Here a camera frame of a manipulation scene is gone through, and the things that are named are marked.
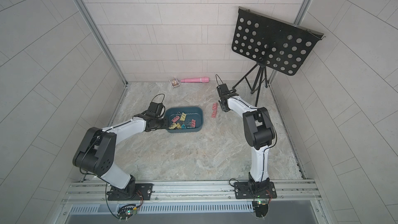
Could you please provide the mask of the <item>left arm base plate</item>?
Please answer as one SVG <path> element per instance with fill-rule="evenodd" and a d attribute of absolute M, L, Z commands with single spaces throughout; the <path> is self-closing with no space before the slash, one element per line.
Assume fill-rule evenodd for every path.
<path fill-rule="evenodd" d="M 125 189 L 111 187 L 106 191 L 108 201 L 150 200 L 154 184 L 130 184 Z"/>

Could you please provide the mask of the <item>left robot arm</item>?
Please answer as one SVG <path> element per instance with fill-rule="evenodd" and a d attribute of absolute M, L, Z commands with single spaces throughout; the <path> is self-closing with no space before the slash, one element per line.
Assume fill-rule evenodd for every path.
<path fill-rule="evenodd" d="M 116 126 L 90 128 L 73 157 L 73 165 L 110 184 L 109 200 L 132 200 L 137 195 L 135 177 L 115 164 L 116 145 L 138 133 L 166 128 L 167 119 L 146 113 Z"/>

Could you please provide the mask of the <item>teal plastic storage box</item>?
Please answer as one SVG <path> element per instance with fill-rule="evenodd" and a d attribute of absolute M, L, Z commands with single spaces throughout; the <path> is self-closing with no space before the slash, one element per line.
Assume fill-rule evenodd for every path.
<path fill-rule="evenodd" d="M 165 112 L 169 133 L 191 133 L 202 129 L 203 111 L 197 106 L 173 107 Z"/>

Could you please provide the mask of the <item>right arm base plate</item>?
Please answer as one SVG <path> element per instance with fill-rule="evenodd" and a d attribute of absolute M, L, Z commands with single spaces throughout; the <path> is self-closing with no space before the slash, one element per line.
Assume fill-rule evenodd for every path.
<path fill-rule="evenodd" d="M 235 182 L 236 199 L 276 199 L 277 193 L 272 181 L 253 183 L 252 181 Z"/>

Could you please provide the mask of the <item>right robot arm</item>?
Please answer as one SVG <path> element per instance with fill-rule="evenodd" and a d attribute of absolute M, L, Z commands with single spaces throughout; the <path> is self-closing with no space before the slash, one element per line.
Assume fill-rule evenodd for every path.
<path fill-rule="evenodd" d="M 277 140 L 274 125 L 265 107 L 256 107 L 245 102 L 236 90 L 223 84 L 217 87 L 220 106 L 224 112 L 234 111 L 243 120 L 244 136 L 251 147 L 251 169 L 248 186 L 252 194 L 270 185 L 268 175 L 268 153 Z"/>

